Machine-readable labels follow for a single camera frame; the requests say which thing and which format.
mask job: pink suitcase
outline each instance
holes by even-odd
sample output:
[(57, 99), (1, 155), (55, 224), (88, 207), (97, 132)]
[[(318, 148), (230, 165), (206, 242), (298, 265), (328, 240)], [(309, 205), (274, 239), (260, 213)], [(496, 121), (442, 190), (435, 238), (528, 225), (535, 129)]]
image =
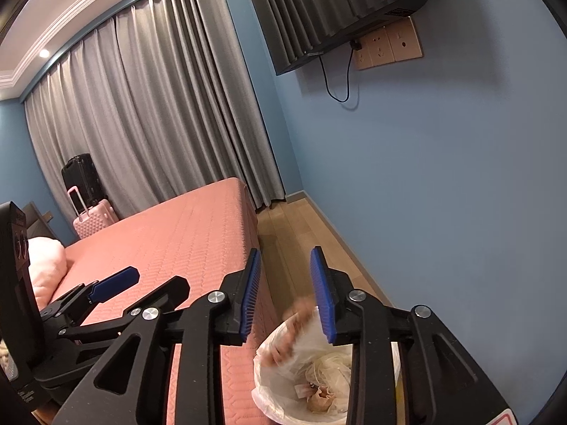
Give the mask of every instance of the pink suitcase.
[(79, 189), (76, 186), (67, 190), (69, 198), (73, 191), (77, 192), (77, 196), (84, 208), (84, 212), (79, 214), (75, 205), (71, 202), (73, 209), (75, 209), (75, 213), (77, 213), (77, 218), (73, 220), (73, 227), (80, 239), (86, 238), (87, 236), (118, 222), (118, 217), (114, 213), (114, 209), (112, 209), (108, 200), (103, 199), (96, 206), (87, 208), (84, 204), (83, 197), (80, 195)]

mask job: baseboard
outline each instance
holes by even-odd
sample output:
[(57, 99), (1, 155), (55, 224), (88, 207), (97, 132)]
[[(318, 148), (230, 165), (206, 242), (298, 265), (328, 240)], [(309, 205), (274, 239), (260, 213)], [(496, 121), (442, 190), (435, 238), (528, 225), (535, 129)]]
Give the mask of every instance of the baseboard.
[(345, 242), (344, 239), (342, 239), (341, 235), (339, 235), (337, 229), (335, 228), (335, 226), (331, 223), (331, 221), (327, 218), (327, 216), (325, 216), (325, 214), (323, 213), (323, 211), (319, 208), (319, 206), (317, 206), (317, 204), (313, 201), (313, 199), (305, 192), (297, 192), (292, 194), (293, 196), (299, 194), (299, 193), (303, 193), (302, 197), (296, 198), (294, 199), (294, 201), (297, 201), (298, 199), (302, 199), (302, 198), (307, 198), (307, 202), (309, 204), (311, 204), (311, 207), (315, 210), (315, 212), (317, 213), (317, 215), (319, 217), (321, 217), (321, 220), (324, 222), (325, 225), (327, 225), (327, 228), (331, 231), (331, 233), (333, 234), (333, 236), (337, 239), (337, 241), (340, 243), (340, 245), (342, 246), (342, 248), (346, 251), (346, 253), (348, 254), (348, 256), (350, 257), (350, 259), (354, 262), (354, 264), (358, 267), (358, 269), (361, 271), (362, 275), (364, 275), (365, 279), (368, 281), (369, 285), (372, 286), (372, 289), (374, 290), (374, 292), (376, 292), (376, 295), (378, 296), (378, 298), (382, 301), (382, 303), (384, 303), (385, 305), (388, 306), (393, 306), (391, 300), (388, 298), (388, 296), (386, 296), (386, 294), (384, 294), (384, 291), (382, 291), (382, 289), (380, 288), (380, 286), (378, 286), (376, 284), (376, 281), (374, 280), (374, 278), (372, 277), (372, 275), (370, 275), (370, 273), (368, 273), (367, 269), (364, 267), (364, 265), (362, 265), (361, 261), (358, 260), (358, 257), (356, 257), (356, 255), (354, 254), (354, 252), (352, 251), (352, 249), (349, 247), (349, 245)]
[(299, 201), (300, 199), (307, 198), (307, 194), (304, 190), (296, 191), (285, 196), (285, 201), (287, 203), (293, 203), (294, 201)]

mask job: wooden floor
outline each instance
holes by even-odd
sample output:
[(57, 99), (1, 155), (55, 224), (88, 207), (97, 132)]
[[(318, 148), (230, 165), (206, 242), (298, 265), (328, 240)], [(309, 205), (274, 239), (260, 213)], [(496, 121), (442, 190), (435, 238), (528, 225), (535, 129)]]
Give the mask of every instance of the wooden floor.
[(268, 286), (280, 317), (296, 297), (313, 294), (309, 257), (315, 246), (322, 247), (331, 268), (350, 276), (353, 286), (384, 300), (378, 286), (370, 285), (371, 278), (356, 266), (306, 198), (264, 208), (258, 214), (258, 236)]

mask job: pink bedspread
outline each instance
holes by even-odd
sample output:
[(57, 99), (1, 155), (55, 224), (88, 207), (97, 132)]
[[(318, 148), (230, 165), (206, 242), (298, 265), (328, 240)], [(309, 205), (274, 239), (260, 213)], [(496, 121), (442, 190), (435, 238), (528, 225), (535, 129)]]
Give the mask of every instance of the pink bedspread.
[[(223, 277), (244, 268), (250, 248), (258, 248), (256, 214), (237, 179), (191, 191), (118, 222), (66, 249), (69, 272), (53, 299), (80, 283), (101, 280), (132, 265), (140, 282), (100, 304), (85, 323), (117, 318), (122, 311), (174, 275), (187, 278), (191, 293), (180, 307), (218, 289)], [(271, 423), (251, 398), (253, 358), (275, 329), (276, 314), (262, 276), (252, 333), (243, 347), (222, 347), (222, 383), (228, 425)], [(172, 385), (176, 382), (175, 366)], [(175, 388), (169, 393), (168, 423), (173, 423)]]

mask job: ceiling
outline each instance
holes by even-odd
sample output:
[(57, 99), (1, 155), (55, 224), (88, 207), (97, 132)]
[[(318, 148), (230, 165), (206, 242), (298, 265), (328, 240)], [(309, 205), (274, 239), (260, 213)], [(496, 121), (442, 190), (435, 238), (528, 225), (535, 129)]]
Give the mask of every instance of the ceiling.
[(28, 0), (0, 45), (0, 100), (19, 97), (42, 66), (78, 31), (122, 0)]

